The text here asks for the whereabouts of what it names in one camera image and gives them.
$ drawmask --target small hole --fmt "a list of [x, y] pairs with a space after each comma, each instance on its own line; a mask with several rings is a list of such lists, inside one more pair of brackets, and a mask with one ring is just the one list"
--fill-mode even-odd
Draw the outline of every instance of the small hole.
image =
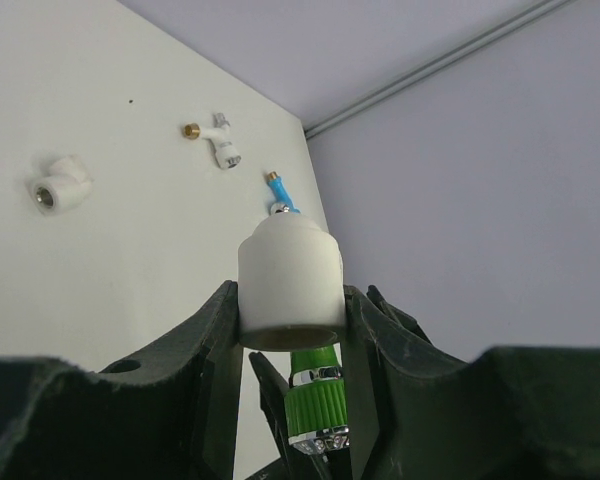
[[53, 195], [45, 187], [38, 187], [38, 189], [36, 190], [36, 200], [44, 208], [53, 208]]
[[107, 367], [104, 373], [125, 373], [132, 372], [140, 368], [140, 362], [137, 360], [120, 360]]

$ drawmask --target brass threaded end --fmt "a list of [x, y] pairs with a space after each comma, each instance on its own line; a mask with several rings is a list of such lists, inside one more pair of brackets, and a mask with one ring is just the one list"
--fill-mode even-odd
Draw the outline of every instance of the brass threaded end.
[[188, 139], [195, 140], [200, 136], [200, 125], [198, 125], [197, 123], [190, 123], [189, 125], [185, 125], [182, 129], [182, 133]]

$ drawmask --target gray wall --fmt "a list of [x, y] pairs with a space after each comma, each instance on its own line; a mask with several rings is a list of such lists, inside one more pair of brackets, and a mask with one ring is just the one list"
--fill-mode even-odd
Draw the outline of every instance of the gray wall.
[[310, 142], [346, 281], [440, 348], [600, 345], [600, 0]]

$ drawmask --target metal ring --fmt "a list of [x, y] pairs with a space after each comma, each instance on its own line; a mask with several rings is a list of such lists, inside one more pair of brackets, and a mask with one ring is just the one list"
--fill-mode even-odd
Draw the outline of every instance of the metal ring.
[[343, 377], [342, 369], [338, 366], [312, 368], [303, 370], [293, 375], [289, 379], [291, 388], [301, 385], [308, 385], [313, 382], [322, 382], [325, 380], [340, 380]]
[[289, 437], [289, 445], [306, 455], [319, 455], [349, 447], [349, 427], [325, 428]]

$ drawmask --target white cylindrical object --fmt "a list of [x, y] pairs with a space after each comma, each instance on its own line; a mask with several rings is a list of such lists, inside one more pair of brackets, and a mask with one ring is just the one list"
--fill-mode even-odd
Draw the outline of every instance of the white cylindrical object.
[[76, 155], [49, 167], [50, 175], [33, 182], [31, 194], [44, 214], [59, 214], [80, 205], [93, 190], [93, 180]]
[[323, 347], [346, 323], [336, 240], [310, 218], [264, 220], [238, 250], [240, 343], [266, 351]]

